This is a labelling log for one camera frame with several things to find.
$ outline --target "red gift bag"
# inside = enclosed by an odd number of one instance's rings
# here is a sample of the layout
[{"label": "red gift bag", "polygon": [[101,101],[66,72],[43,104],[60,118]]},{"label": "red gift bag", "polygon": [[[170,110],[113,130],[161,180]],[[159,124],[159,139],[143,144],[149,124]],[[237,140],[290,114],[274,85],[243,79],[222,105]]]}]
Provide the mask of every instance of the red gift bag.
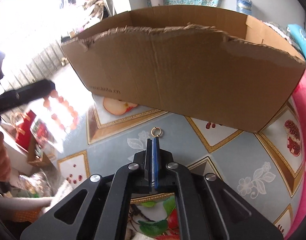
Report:
[{"label": "red gift bag", "polygon": [[[19,126],[15,124],[15,118],[21,115],[23,117],[23,123]],[[29,144],[31,141],[32,133],[30,131],[30,127],[36,117],[36,114],[32,110],[28,111],[26,114],[16,112],[14,115],[11,115],[11,124],[16,129],[17,133],[15,136],[15,142],[21,146],[26,151],[29,150]]]}]

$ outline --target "box flap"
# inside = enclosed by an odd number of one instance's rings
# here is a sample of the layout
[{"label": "box flap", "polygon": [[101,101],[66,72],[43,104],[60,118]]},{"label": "box flap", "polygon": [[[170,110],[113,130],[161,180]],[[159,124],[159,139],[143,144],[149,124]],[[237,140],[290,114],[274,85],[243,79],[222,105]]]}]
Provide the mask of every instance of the box flap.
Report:
[{"label": "box flap", "polygon": [[[134,26],[215,23],[247,36],[246,16],[219,8],[166,6],[126,14]],[[86,40],[80,35],[63,45],[94,94],[256,132],[285,103],[305,69],[289,53],[214,28],[116,28],[120,21],[114,17],[96,28],[115,29]],[[259,40],[262,32],[256,33]]]}]

